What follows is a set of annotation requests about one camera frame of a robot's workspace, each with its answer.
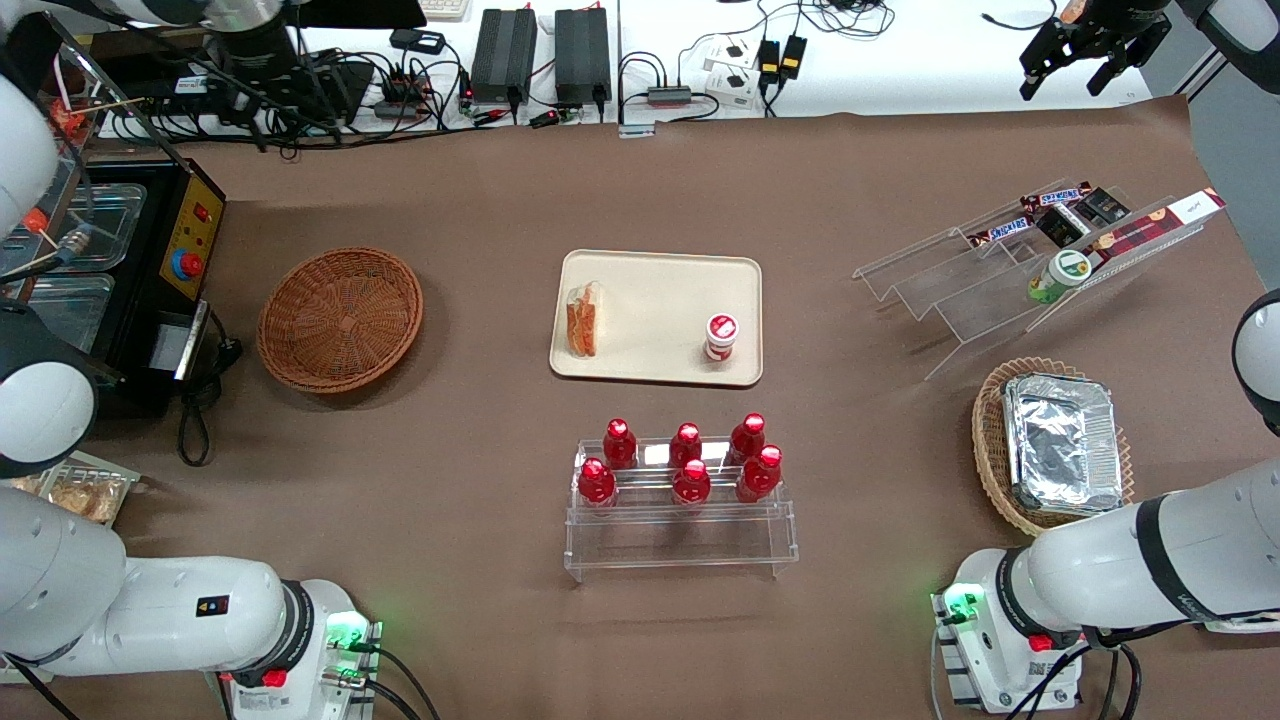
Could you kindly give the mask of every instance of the packaged bread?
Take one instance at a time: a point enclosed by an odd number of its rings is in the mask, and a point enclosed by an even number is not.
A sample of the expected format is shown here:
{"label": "packaged bread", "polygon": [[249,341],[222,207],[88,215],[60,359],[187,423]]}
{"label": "packaged bread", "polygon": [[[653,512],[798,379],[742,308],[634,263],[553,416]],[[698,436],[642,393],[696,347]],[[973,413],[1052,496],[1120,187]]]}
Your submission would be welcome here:
{"label": "packaged bread", "polygon": [[600,318],[600,283],[591,281],[575,287],[564,300],[568,348],[579,357],[595,357]]}
{"label": "packaged bread", "polygon": [[108,524],[119,512],[127,489],[123,480],[114,478],[91,480],[63,478],[49,489],[49,500],[81,518]]}

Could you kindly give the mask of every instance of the brown paper tabletop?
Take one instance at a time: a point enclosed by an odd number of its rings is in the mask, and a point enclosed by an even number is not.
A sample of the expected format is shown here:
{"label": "brown paper tabletop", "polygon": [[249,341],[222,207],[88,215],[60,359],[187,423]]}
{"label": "brown paper tabletop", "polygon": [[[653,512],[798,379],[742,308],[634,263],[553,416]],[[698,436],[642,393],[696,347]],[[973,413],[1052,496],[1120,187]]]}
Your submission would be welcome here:
{"label": "brown paper tabletop", "polygon": [[[174,455],[177,410],[102,423],[84,450],[157,478],[116,524],[132,555],[229,555],[339,583],[387,623],[445,720],[929,716],[929,591],[984,547],[1027,543],[979,486],[969,411],[986,372],[1021,355],[1114,392],[1139,498],[1280,451],[1231,372],[1261,292],[1225,217],[1110,304],[1080,309],[960,372],[852,272],[1059,177],[1139,205],[1208,184],[1185,104],[1004,115],[829,117],[499,129],[283,163],[192,149],[232,200],[206,296],[228,329],[296,263],[372,245],[419,273],[426,319],[387,382],[303,397],[256,354],[209,413],[214,461]],[[548,368],[564,254],[579,247],[745,255],[764,272],[765,373],[750,389],[559,379]],[[786,452],[800,562],[762,570],[588,575],[562,566],[579,437],[621,415],[641,436],[682,420],[724,433],[768,418]],[[1183,628],[1135,643],[1143,717],[1263,717],[1277,642]],[[1093,717],[1106,660],[1085,659]],[[384,679],[402,693],[392,670]],[[1128,687],[1121,670],[1117,702]],[[60,679],[86,719],[216,719],[196,673]],[[945,711],[980,717],[950,706]],[[29,689],[5,717],[52,717]],[[380,717],[394,716],[379,706]]]}

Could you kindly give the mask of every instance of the keyboard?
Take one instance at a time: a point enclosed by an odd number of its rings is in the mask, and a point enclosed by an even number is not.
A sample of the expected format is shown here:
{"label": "keyboard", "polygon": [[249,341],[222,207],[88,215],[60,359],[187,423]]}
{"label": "keyboard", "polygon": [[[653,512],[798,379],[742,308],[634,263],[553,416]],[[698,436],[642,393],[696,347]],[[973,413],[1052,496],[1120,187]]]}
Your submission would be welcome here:
{"label": "keyboard", "polygon": [[417,6],[422,8],[429,20],[461,18],[470,4],[471,0],[417,0]]}

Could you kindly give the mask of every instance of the table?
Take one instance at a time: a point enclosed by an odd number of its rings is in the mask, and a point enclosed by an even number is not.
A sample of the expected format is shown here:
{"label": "table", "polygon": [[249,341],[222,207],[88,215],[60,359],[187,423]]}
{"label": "table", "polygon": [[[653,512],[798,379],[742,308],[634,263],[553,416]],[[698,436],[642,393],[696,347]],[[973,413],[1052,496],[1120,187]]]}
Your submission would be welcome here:
{"label": "table", "polygon": [[[760,19],[754,3],[718,4],[690,0],[620,0],[623,54],[648,50],[666,59],[675,73],[676,54],[708,32],[744,29]],[[806,5],[812,0],[805,0]],[[786,0],[762,0],[765,10],[786,8]],[[902,3],[887,0],[893,24],[874,40],[849,40],[799,23],[808,38],[800,77],[788,82],[774,110],[778,115],[815,117],[831,113],[899,115],[924,113],[989,113],[1069,108],[1115,108],[1151,99],[1138,70],[1111,82],[1098,97],[1085,83],[1101,60],[1082,60],[1044,81],[1027,102],[1018,94],[1023,69],[1018,61],[1033,32],[996,27],[982,13],[1014,26],[1042,22],[1048,4],[1025,0],[960,3]],[[817,18],[817,10],[806,9]],[[673,29],[672,18],[680,18]],[[858,27],[876,28],[877,13]],[[786,45],[796,27],[796,12],[783,10],[769,20],[769,40]],[[753,46],[763,28],[741,37]],[[685,55],[685,82],[699,90],[705,81],[701,56],[707,42]],[[646,70],[640,65],[636,72]]]}
{"label": "table", "polygon": [[[794,8],[785,9],[783,0],[762,0],[765,10],[783,8],[771,20],[769,37],[786,41],[786,35],[795,27],[797,14]],[[809,40],[808,51],[799,79],[788,83],[786,92],[776,105],[780,115],[814,117],[831,113],[858,113],[863,115],[920,114],[920,113],[982,113],[1004,110],[1047,110],[1070,108],[1114,108],[1151,99],[1151,91],[1137,70],[1130,70],[1111,82],[1098,97],[1092,97],[1084,86],[1101,60],[1082,61],[1053,74],[1044,82],[1032,102],[1025,102],[1018,95],[1021,85],[1021,67],[1018,56],[1021,54],[1033,33],[1014,32],[998,28],[983,20],[979,14],[987,12],[1010,24],[1029,24],[1043,19],[1047,8],[1041,0],[982,0],[980,5],[970,3],[906,3],[888,0],[893,9],[893,24],[878,38],[856,41],[817,32],[808,22],[800,24],[800,35]],[[539,18],[545,18],[548,27],[554,27],[554,10],[581,8],[584,0],[541,0],[535,5]],[[475,55],[476,33],[480,15],[485,8],[511,9],[517,4],[509,0],[472,0],[467,14],[458,20],[434,20],[433,29],[444,33],[449,44],[458,51],[462,64],[468,69]],[[676,77],[676,56],[703,33],[744,29],[760,19],[754,3],[719,4],[710,0],[604,0],[602,6],[609,13],[611,58],[618,59],[618,19],[621,18],[622,53],[646,50],[663,58],[669,70],[671,81]],[[815,17],[815,10],[808,9]],[[874,15],[868,15],[868,24],[874,23]],[[763,28],[741,37],[753,45],[759,42]],[[402,51],[388,44],[387,31],[326,29],[308,28],[303,31],[307,46],[312,50],[342,47],[349,53],[381,53],[393,60],[399,60]],[[694,91],[701,91],[707,73],[701,69],[703,58],[709,49],[708,42],[700,44],[692,53],[685,55],[684,81]],[[554,37],[540,33],[535,68],[541,67],[554,56]],[[445,51],[438,58],[419,55],[431,61],[451,58]],[[554,70],[548,70],[534,78],[531,95],[548,102],[554,101]],[[447,88],[453,82],[453,72],[448,65],[435,68],[431,77],[438,87]],[[626,95],[644,91],[653,82],[652,70],[639,63],[628,65],[626,72]],[[370,88],[365,105],[372,105],[381,97],[378,88]],[[457,104],[445,115],[449,126],[465,127],[468,123],[457,111]],[[521,108],[520,119],[544,113],[547,108],[534,102]],[[652,110],[641,101],[634,101],[627,109],[628,122],[646,123],[669,120],[687,115],[692,110]],[[717,118],[759,117],[763,106],[751,110],[723,109]],[[617,122],[617,99],[605,108],[605,122]],[[178,127],[189,127],[187,120],[174,120]],[[595,108],[584,109],[581,122],[599,122]],[[218,135],[241,135],[234,128],[220,127],[212,117],[201,122],[206,132]],[[396,127],[392,120],[380,120],[371,109],[361,109],[355,127],[362,132],[387,132]],[[106,137],[115,133],[110,122]]]}
{"label": "table", "polygon": [[[938,328],[881,307],[850,274],[1061,176],[1116,183],[1138,202],[1185,196],[1207,184],[1188,124],[1184,101],[1165,99],[678,124],[643,142],[611,127],[509,128],[292,164],[193,147],[230,196],[207,297],[232,334],[253,337],[296,263],[353,243],[420,274],[422,334],[385,382],[328,400],[279,386],[250,348],[206,414],[206,469],[174,456],[175,411],[101,423],[84,450],[157,478],[116,521],[131,553],[251,557],[342,584],[387,621],[387,647],[447,720],[924,720],[928,593],[970,552],[1028,542],[974,470],[969,411],[986,372],[1024,355],[1080,368],[1114,392],[1138,497],[1194,487],[1275,452],[1229,351],[1261,286],[1219,218],[1112,304],[922,383]],[[1088,142],[1043,142],[1051,133]],[[1036,163],[1007,161],[1030,146]],[[755,155],[769,161],[737,161]],[[557,278],[577,247],[758,260],[763,379],[731,391],[554,377]],[[787,452],[800,561],[777,580],[654,570],[575,587],[561,552],[576,439],[614,415],[657,434],[682,420],[723,432],[750,410]],[[1135,648],[1144,717],[1263,717],[1280,705],[1266,682],[1274,638],[1183,628]],[[1055,717],[1094,717],[1105,670],[1087,659],[1084,707]],[[195,673],[54,689],[95,720],[220,716]],[[0,707],[49,716],[24,689],[0,688]]]}

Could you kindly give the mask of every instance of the acrylic shelf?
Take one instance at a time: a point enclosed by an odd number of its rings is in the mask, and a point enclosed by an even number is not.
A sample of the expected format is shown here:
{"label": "acrylic shelf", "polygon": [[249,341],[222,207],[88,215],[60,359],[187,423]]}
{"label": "acrylic shelf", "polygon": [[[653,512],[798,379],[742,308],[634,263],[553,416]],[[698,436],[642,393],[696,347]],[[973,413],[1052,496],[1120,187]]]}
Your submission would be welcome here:
{"label": "acrylic shelf", "polygon": [[[1036,193],[1052,192],[1078,183],[1059,179]],[[1134,218],[1158,211],[1175,199],[1172,196],[1146,208],[1135,206],[1117,187],[1106,191],[1135,211],[1119,222],[1091,232],[1068,245],[1084,251],[1098,237]],[[1089,300],[1110,297],[1121,287],[1151,266],[1152,256],[1178,245],[1199,232],[1207,218],[1178,228],[1165,237],[1140,245],[1120,258],[1105,264],[1079,287],[1068,290],[1051,305],[1029,299],[1027,284],[1039,274],[1048,259],[1059,251],[1038,228],[1007,236],[1002,240],[973,247],[968,236],[1021,217],[1020,202],[1009,202],[920,242],[908,246],[854,273],[881,302],[899,301],[915,320],[936,314],[946,325],[952,350],[938,363],[925,379],[933,378],[948,363],[959,364],[1030,333],[1069,310]]]}
{"label": "acrylic shelf", "polygon": [[564,569],[577,582],[588,570],[769,565],[777,577],[800,559],[795,510],[783,480],[755,503],[737,501],[740,465],[724,464],[727,437],[703,438],[712,495],[695,510],[671,502],[669,438],[639,441],[637,466],[616,470],[618,502],[581,502],[577,477],[588,457],[604,457],[599,439],[579,443],[566,511]]}

